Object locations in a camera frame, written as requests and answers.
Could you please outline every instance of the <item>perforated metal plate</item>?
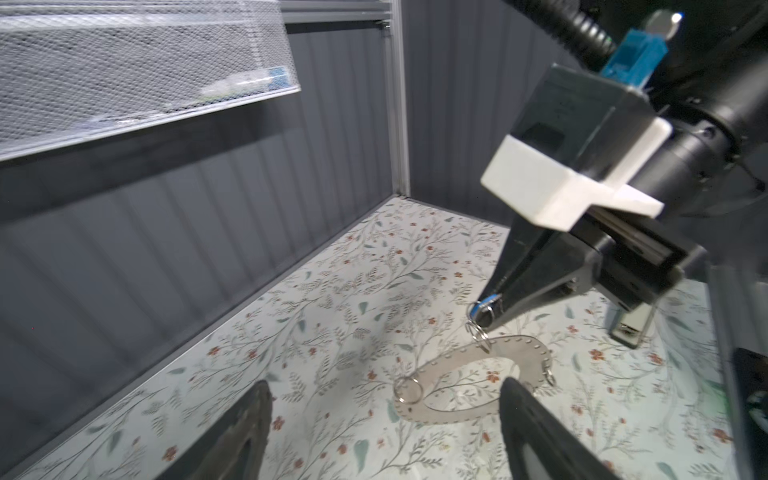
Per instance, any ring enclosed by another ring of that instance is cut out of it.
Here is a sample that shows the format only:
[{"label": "perforated metal plate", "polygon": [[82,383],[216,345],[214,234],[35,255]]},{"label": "perforated metal plate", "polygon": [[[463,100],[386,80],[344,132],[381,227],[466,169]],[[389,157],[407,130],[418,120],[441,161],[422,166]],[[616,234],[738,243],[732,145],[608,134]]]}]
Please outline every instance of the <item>perforated metal plate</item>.
[{"label": "perforated metal plate", "polygon": [[298,91],[274,0],[0,2],[0,160]]},{"label": "perforated metal plate", "polygon": [[469,409],[450,411],[430,408],[424,402],[443,375],[480,359],[503,357],[512,360],[520,368],[518,381],[532,392],[544,382],[554,384],[550,370],[551,354],[544,343],[523,335],[501,336],[489,342],[489,352],[479,343],[462,346],[430,360],[410,376],[395,381],[393,393],[398,414],[411,422],[431,425],[467,422],[498,413],[498,398]]}]

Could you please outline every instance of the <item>metal ring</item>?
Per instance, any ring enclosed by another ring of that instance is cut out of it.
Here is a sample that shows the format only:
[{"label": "metal ring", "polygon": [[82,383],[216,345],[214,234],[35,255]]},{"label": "metal ring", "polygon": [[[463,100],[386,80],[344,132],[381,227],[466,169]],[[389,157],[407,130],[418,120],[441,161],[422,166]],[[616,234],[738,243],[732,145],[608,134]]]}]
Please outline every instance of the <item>metal ring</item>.
[{"label": "metal ring", "polygon": [[[406,399],[401,397],[400,394],[397,391],[399,387],[402,387],[402,384],[405,383],[406,380],[411,380],[417,386],[419,386],[419,398],[416,401],[414,401],[414,402],[407,401]],[[395,393],[395,399],[398,402],[403,403],[405,405],[415,405],[416,403],[421,402],[422,401],[422,397],[424,396],[424,388],[419,383],[419,381],[417,379],[413,378],[412,376],[401,376],[400,378],[395,380],[395,383],[392,384],[392,391]]]},{"label": "metal ring", "polygon": [[554,379],[554,375],[548,367],[544,368],[544,378],[550,386],[558,386],[557,380]]},{"label": "metal ring", "polygon": [[488,334],[482,329],[480,325],[470,320],[465,324],[467,332],[472,335],[472,338],[478,343],[478,346],[485,353],[491,352],[491,339],[488,338]]}]

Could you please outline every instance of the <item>enclosure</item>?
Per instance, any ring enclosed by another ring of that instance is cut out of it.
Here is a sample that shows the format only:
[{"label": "enclosure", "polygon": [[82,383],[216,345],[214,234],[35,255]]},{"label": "enclosure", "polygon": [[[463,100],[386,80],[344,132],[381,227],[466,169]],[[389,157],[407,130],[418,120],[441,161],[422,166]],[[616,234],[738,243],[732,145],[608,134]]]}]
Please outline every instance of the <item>enclosure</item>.
[{"label": "enclosure", "polygon": [[[264,478],[510,476],[497,417],[408,422],[392,382],[472,341],[517,218],[480,176],[549,66],[578,63],[499,0],[280,9],[300,89],[0,163],[3,478],[155,478],[258,379]],[[765,348],[767,220],[670,220],[709,284],[666,297],[638,350],[595,291],[497,333],[547,345],[537,398],[620,476],[735,475],[716,330]],[[434,401],[493,398],[511,369],[457,370]]]}]

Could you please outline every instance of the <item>floral pattern mat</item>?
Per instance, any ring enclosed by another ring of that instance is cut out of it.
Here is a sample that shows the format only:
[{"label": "floral pattern mat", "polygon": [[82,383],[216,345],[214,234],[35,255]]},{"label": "floral pattern mat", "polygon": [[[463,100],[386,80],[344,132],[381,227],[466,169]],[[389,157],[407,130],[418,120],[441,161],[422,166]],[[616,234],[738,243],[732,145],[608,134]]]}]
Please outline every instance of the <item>floral pattern mat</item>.
[{"label": "floral pattern mat", "polygon": [[[471,342],[464,312],[507,230],[393,198],[20,478],[153,478],[255,379],[274,395],[265,480],[510,478],[498,417],[422,425],[397,416],[392,381]],[[736,478],[706,286],[686,281],[630,350],[591,291],[510,322],[553,353],[537,398],[622,478]],[[498,396],[515,366],[475,362],[427,402]]]}]

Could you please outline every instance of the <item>blue connector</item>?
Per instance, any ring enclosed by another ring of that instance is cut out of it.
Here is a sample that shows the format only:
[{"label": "blue connector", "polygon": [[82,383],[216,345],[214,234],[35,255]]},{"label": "blue connector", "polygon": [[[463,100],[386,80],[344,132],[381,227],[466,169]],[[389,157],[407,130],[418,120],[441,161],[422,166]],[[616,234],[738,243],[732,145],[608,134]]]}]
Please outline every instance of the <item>blue connector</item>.
[{"label": "blue connector", "polygon": [[475,305],[469,310],[469,316],[471,318],[475,318],[475,315],[478,314],[478,310],[480,310],[481,307],[487,306],[490,303],[494,303],[499,297],[501,297],[501,295],[499,295],[498,293],[494,293],[491,296],[487,296],[480,303],[478,303],[477,305]]},{"label": "blue connector", "polygon": [[600,75],[642,88],[666,54],[664,37],[632,28]]}]

